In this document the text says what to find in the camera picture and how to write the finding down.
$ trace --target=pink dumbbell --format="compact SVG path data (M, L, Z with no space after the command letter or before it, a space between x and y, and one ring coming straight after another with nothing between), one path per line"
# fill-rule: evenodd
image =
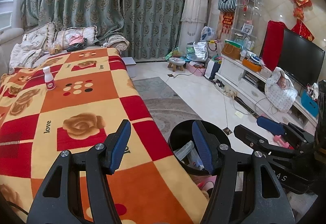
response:
M283 148L289 148L290 147L290 144L288 142L284 142L282 139L281 139L281 136L280 135L276 135L274 136L273 140L278 143L278 144L281 144L281 146Z

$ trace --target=floral curtain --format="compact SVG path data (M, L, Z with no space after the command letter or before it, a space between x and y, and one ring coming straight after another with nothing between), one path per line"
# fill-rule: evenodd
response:
M162 57L177 43L185 0L123 0L125 56Z

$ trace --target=black and white striped bag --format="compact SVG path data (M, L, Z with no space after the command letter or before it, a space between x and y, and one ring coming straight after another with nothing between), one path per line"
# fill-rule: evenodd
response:
M218 10L226 13L234 13L237 7L237 0L218 0Z

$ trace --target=tv stand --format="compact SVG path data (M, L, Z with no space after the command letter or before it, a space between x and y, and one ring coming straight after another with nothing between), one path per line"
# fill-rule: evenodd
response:
M250 73L264 83L266 83L267 78L242 65L240 60L233 60L225 55L222 55L222 57L222 64L215 75L215 79L218 79L235 92L236 96L250 109L260 116L285 124L291 122L312 135L315 134L317 118L312 116L301 105L300 96L297 96L293 106L287 113L281 112L267 99L265 93L261 92L244 77Z

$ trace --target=white tile floor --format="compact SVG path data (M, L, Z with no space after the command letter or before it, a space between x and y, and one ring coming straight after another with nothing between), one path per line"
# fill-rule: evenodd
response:
M169 77L168 74L175 76L179 73L190 74L190 72L185 70L185 72L176 71L173 73L172 69L168 68L167 65L167 62L138 63L136 64L137 76L132 79L160 77L203 120L211 122L221 129L228 127L231 131L234 130L236 125L242 124L268 139L269 143L277 145L273 142L273 135L260 128L252 115L243 115L242 118L236 116L237 110L243 113L248 112L236 101L220 93L210 81L203 76L196 76L194 74L190 76L179 75L175 78ZM237 139L233 133L229 135L229 140L231 147L235 151L252 153L252 148Z

